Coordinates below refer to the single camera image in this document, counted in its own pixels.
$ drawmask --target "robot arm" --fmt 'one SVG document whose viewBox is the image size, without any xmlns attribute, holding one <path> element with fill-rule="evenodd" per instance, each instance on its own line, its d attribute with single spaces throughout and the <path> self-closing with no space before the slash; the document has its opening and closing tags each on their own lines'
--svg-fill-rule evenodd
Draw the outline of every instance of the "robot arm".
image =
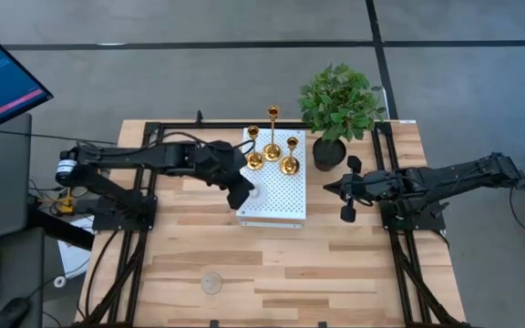
<svg viewBox="0 0 525 328">
<path fill-rule="evenodd" d="M 237 210 L 249 197 L 249 190 L 254 189 L 240 173 L 245 165 L 240 149 L 224 141 L 169 142 L 139 149 L 85 145 L 60 153 L 56 180 L 66 187 L 85 187 L 121 205 L 138 207 L 145 201 L 140 194 L 124 190 L 98 170 L 150 169 L 170 177 L 190 176 L 228 190 L 228 203 Z"/>
<path fill-rule="evenodd" d="M 441 169 L 376 170 L 366 173 L 364 177 L 358 175 L 361 169 L 358 158 L 348 158 L 348 166 L 352 169 L 350 174 L 325 185 L 324 189 L 338 194 L 347 202 L 342 209 L 342 220 L 350 222 L 355 220 L 353 200 L 368 206 L 374 201 L 391 202 L 399 219 L 423 214 L 437 217 L 448 205 L 429 206 L 439 200 L 480 187 L 516 187 L 524 178 L 511 158 L 500 153 Z"/>
</svg>

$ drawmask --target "green leaves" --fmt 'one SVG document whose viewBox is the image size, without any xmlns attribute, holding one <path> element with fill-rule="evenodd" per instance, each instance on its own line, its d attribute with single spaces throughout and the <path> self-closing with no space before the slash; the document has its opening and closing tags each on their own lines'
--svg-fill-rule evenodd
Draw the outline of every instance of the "green leaves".
<svg viewBox="0 0 525 328">
<path fill-rule="evenodd" d="M 301 99 L 301 101 L 303 103 L 303 106 L 305 106 L 307 108 L 315 108 L 317 106 L 314 101 L 312 101 L 311 99 L 308 99 L 308 98 L 303 98 L 303 99 Z"/>
<path fill-rule="evenodd" d="M 302 120 L 312 132 L 323 131 L 326 140 L 361 139 L 366 129 L 374 129 L 375 118 L 382 119 L 386 112 L 386 108 L 379 107 L 379 97 L 370 92 L 380 90 L 370 87 L 364 74 L 346 64 L 330 65 L 310 84 L 299 88 Z"/>
<path fill-rule="evenodd" d="M 344 117 L 342 115 L 340 115 L 339 113 L 331 113 L 331 114 L 329 114 L 329 117 L 335 123 L 342 123 L 342 121 L 344 120 Z"/>
<path fill-rule="evenodd" d="M 321 99 L 321 101 L 324 102 L 324 104 L 326 105 L 330 105 L 332 103 L 332 99 L 327 96 L 327 95 L 319 95 L 319 98 Z"/>
<path fill-rule="evenodd" d="M 348 142 L 352 141 L 352 139 L 354 138 L 354 132 L 352 131 L 352 129 L 349 128 L 347 130 L 347 132 L 345 133 L 345 138 Z"/>
<path fill-rule="evenodd" d="M 339 138 L 339 136 L 340 134 L 337 131 L 337 127 L 331 127 L 324 132 L 322 138 L 325 140 L 336 140 Z"/>
</svg>

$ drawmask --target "candle holder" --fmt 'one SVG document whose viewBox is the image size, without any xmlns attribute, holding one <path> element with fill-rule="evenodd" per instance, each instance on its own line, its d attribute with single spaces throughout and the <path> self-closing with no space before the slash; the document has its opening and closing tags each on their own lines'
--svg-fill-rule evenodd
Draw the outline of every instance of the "candle holder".
<svg viewBox="0 0 525 328">
<path fill-rule="evenodd" d="M 293 175 L 299 171 L 299 160 L 293 157 L 293 150 L 297 147 L 299 140 L 295 137 L 287 139 L 287 146 L 289 147 L 289 156 L 281 160 L 281 172 L 286 175 Z"/>
<path fill-rule="evenodd" d="M 254 146 L 252 146 L 252 152 L 246 157 L 246 166 L 249 169 L 260 169 L 264 165 L 263 154 L 256 151 L 256 137 L 259 136 L 259 128 L 256 126 L 250 126 L 247 129 L 248 136 L 254 141 Z"/>
<path fill-rule="evenodd" d="M 277 106 L 269 107 L 269 117 L 271 117 L 271 143 L 264 146 L 262 151 L 266 160 L 276 161 L 281 157 L 281 148 L 274 143 L 274 121 L 279 116 L 281 110 Z"/>
</svg>

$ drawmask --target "concrete floor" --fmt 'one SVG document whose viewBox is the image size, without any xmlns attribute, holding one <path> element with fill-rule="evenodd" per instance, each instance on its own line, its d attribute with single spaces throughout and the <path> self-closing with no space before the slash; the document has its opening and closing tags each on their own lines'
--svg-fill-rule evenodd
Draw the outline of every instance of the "concrete floor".
<svg viewBox="0 0 525 328">
<path fill-rule="evenodd" d="M 375 0 L 385 41 L 525 39 L 525 1 Z M 362 0 L 0 0 L 3 44 L 370 40 Z M 125 118 L 298 118 L 298 87 L 345 61 L 380 83 L 374 49 L 15 51 L 55 95 L 31 113 L 35 133 L 116 140 Z M 492 150 L 525 170 L 525 47 L 387 48 L 400 118 L 416 119 L 430 166 Z M 34 139 L 32 178 L 49 186 L 71 142 Z M 506 190 L 450 200 L 451 257 L 468 321 L 525 326 L 525 231 Z M 514 195 L 525 222 L 525 192 Z M 48 276 L 60 271 L 49 242 Z M 46 290 L 64 324 L 80 285 Z M 45 318 L 46 325 L 52 325 Z"/>
</svg>

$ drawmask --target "wooden tabletop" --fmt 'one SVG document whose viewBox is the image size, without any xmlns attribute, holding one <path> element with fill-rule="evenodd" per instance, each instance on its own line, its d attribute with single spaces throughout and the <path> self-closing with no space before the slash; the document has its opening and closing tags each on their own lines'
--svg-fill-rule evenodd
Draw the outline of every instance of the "wooden tabletop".
<svg viewBox="0 0 525 328">
<path fill-rule="evenodd" d="M 124 121 L 118 144 L 140 146 L 145 122 Z M 392 127 L 400 166 L 427 165 L 417 124 L 393 121 Z M 241 129 L 185 131 L 205 140 L 242 141 Z M 378 207 L 356 204 L 356 222 L 340 220 L 342 201 L 322 186 L 341 179 L 348 168 L 345 163 L 330 172 L 314 167 L 310 150 L 319 137 L 307 134 L 307 220 L 300 230 L 239 226 L 227 192 L 195 179 L 158 178 L 159 210 L 147 243 L 136 326 L 208 326 L 210 320 L 219 320 L 222 327 L 316 326 L 321 321 L 329 326 L 404 326 L 390 241 Z M 389 168 L 384 140 L 382 145 Z M 376 169 L 369 134 L 346 146 L 348 155 L 363 161 L 362 174 Z M 125 188 L 132 187 L 134 175 L 133 170 L 111 172 Z M 91 308 L 114 281 L 122 234 L 99 265 Z M 109 235 L 102 232 L 95 238 L 85 286 Z M 415 237 L 428 287 L 451 315 L 464 321 L 447 245 L 429 231 L 416 231 Z M 219 293 L 202 291 L 206 272 L 223 278 Z M 417 297 L 409 285 L 416 313 Z M 120 300 L 120 319 L 128 286 Z"/>
</svg>

